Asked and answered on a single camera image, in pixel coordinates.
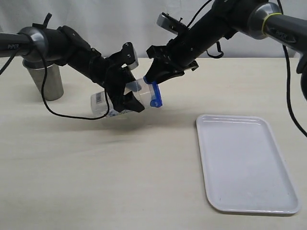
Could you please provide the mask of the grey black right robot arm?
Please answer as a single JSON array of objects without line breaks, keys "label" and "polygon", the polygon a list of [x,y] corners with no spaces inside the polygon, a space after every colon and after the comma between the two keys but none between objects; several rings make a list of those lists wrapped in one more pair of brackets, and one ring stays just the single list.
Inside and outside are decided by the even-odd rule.
[{"label": "grey black right robot arm", "polygon": [[307,94],[307,22],[282,14],[280,7],[268,0],[216,0],[212,8],[192,27],[161,13],[157,24],[176,37],[165,46],[150,46],[153,59],[145,74],[148,83],[157,84],[183,76],[185,70],[198,67],[196,59],[221,38],[230,39],[241,32],[257,40],[272,38],[301,54],[296,72],[301,75],[301,89]]}]

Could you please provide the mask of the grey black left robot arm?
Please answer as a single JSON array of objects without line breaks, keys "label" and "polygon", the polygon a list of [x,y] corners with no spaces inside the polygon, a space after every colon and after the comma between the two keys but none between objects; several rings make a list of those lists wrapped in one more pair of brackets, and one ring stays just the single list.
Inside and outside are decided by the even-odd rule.
[{"label": "grey black left robot arm", "polygon": [[124,92],[126,85],[135,81],[131,70],[138,66],[131,42],[124,43],[119,52],[103,57],[68,26],[48,29],[34,24],[16,34],[0,34],[0,56],[12,54],[21,56],[31,65],[69,65],[103,87],[118,112],[141,112],[145,109],[136,96]]}]

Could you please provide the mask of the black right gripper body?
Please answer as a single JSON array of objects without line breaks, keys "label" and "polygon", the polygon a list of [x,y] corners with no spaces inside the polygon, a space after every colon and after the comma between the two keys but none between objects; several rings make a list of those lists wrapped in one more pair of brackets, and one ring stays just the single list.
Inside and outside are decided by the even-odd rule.
[{"label": "black right gripper body", "polygon": [[171,39],[164,46],[151,45],[146,53],[153,59],[149,68],[150,72],[167,68],[194,71],[199,67],[195,60],[199,56],[199,39],[197,38]]}]

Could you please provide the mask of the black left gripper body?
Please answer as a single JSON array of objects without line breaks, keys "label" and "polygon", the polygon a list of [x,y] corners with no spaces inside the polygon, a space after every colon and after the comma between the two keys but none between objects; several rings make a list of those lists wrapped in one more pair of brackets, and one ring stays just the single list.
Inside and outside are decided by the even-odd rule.
[{"label": "black left gripper body", "polygon": [[124,95],[126,84],[135,80],[132,72],[127,67],[122,68],[117,65],[111,65],[107,68],[103,88],[107,92],[113,108],[119,97]]}]

